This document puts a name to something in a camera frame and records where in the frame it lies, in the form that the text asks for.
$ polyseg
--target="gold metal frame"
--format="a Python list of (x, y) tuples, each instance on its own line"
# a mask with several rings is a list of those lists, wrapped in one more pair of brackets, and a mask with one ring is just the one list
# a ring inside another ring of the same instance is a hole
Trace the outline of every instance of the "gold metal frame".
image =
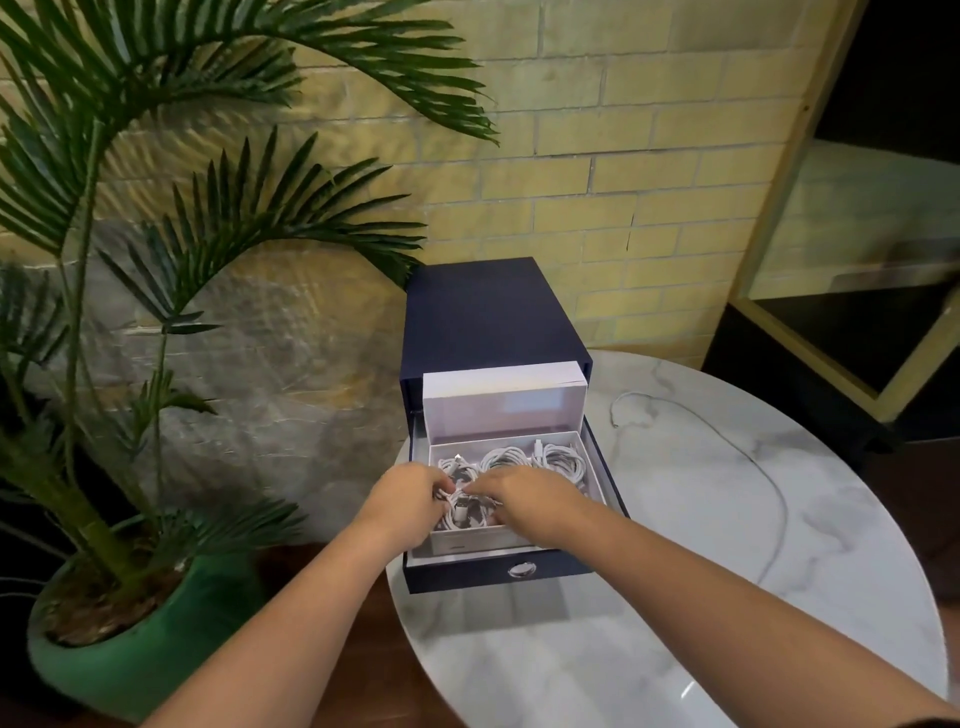
[(777, 174), (754, 225), (750, 244), (733, 279), (730, 304), (871, 416), (882, 423), (889, 423), (897, 418), (950, 353), (960, 345), (960, 291), (954, 290), (940, 318), (881, 392), (868, 386), (748, 298), (797, 179), (807, 143), (827, 105), (829, 93), (843, 67), (867, 2), (840, 2)]

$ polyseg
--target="left hand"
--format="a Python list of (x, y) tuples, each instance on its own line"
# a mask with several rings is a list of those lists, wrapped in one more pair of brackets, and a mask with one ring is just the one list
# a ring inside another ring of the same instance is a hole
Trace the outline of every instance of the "left hand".
[(394, 465), (376, 481), (353, 523), (386, 539), (391, 558), (419, 546), (450, 507), (436, 500), (437, 488), (453, 493), (450, 478), (422, 463)]

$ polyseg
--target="dark navy box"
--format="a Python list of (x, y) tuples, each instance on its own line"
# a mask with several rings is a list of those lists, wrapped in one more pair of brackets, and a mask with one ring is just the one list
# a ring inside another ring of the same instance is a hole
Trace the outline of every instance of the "dark navy box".
[[(493, 367), (577, 362), (587, 382), (593, 361), (533, 258), (424, 266), (407, 286), (400, 390), (410, 459), (423, 460), (423, 375)], [(624, 515), (586, 419), (580, 431), (607, 504)], [(403, 556), (412, 594), (590, 571), (570, 554), (536, 547), (423, 558)]]

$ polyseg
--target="green pot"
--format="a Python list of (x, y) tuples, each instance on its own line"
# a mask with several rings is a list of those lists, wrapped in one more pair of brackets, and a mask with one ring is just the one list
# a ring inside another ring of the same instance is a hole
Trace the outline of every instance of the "green pot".
[(30, 614), (31, 662), (64, 695), (131, 723), (142, 722), (265, 603), (249, 555), (203, 556), (136, 626), (102, 643), (64, 647), (43, 634), (41, 616), (68, 567), (57, 572)]

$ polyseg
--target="white cord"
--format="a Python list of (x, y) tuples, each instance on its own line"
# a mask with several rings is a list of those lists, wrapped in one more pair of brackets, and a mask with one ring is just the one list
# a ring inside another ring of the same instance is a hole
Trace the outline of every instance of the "white cord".
[(511, 465), (530, 465), (530, 458), (520, 448), (509, 447), (491, 450), (480, 461), (481, 473), (494, 468), (507, 468)]
[(533, 464), (536, 468), (546, 468), (559, 473), (583, 493), (586, 485), (584, 476), (587, 474), (587, 464), (580, 454), (573, 448), (564, 445), (544, 445), (538, 440), (534, 445)]
[(682, 410), (689, 412), (695, 418), (700, 420), (700, 422), (702, 422), (704, 425), (706, 425), (711, 430), (713, 430), (714, 434), (716, 434), (717, 437), (719, 437), (721, 440), (727, 443), (727, 445), (729, 445), (731, 448), (735, 449), (737, 452), (739, 452), (741, 455), (747, 458), (747, 460), (749, 460), (753, 464), (753, 466), (759, 471), (759, 473), (767, 479), (767, 482), (770, 483), (771, 486), (773, 486), (774, 493), (777, 495), (777, 499), (780, 501), (780, 515), (781, 515), (780, 533), (777, 536), (777, 544), (774, 546), (774, 550), (770, 554), (770, 558), (767, 559), (766, 563), (763, 565), (763, 569), (760, 570), (760, 576), (754, 582), (755, 584), (760, 586), (763, 583), (763, 580), (766, 579), (767, 576), (769, 575), (770, 569), (772, 569), (774, 564), (777, 563), (777, 560), (780, 558), (780, 554), (783, 552), (783, 545), (786, 543), (786, 531), (787, 531), (787, 522), (788, 522), (787, 515), (789, 513), (789, 508), (787, 507), (787, 504), (786, 504), (786, 496), (783, 494), (783, 491), (780, 489), (780, 486), (777, 485), (777, 481), (774, 480), (770, 476), (770, 474), (768, 474), (765, 470), (763, 470), (760, 464), (756, 462), (756, 459), (749, 452), (747, 452), (744, 448), (740, 447), (737, 443), (735, 443), (733, 440), (727, 437), (723, 432), (717, 429), (715, 425), (708, 422), (702, 415), (698, 414), (697, 412), (694, 412), (685, 404), (682, 404), (681, 402), (678, 402), (676, 400), (668, 400), (667, 398), (664, 398), (664, 397), (655, 397), (654, 395), (648, 395), (646, 392), (624, 392), (622, 395), (620, 395), (615, 400), (613, 400), (612, 404), (610, 405), (610, 424), (613, 427), (613, 429), (617, 429), (621, 426), (630, 426), (633, 424), (633, 423), (625, 423), (624, 425), (621, 425), (613, 415), (613, 408), (616, 407), (616, 404), (620, 400), (624, 399), (625, 397), (645, 397), (647, 400), (650, 400), (650, 401), (662, 401), (668, 404), (674, 404), (680, 407)]
[(583, 481), (587, 474), (587, 464), (574, 448), (563, 445), (544, 445), (542, 440), (538, 440), (534, 444), (532, 458), (522, 449), (510, 446), (491, 450), (484, 455), (479, 465), (471, 465), (466, 458), (457, 454), (437, 462), (437, 466), (450, 476), (456, 488), (453, 493), (437, 491), (436, 497), (445, 499), (450, 504), (450, 508), (437, 524), (437, 529), (456, 531), (489, 525), (497, 503), (488, 497), (464, 493), (464, 488), (476, 480), (481, 473), (513, 465), (531, 465), (559, 473), (586, 495), (587, 486)]

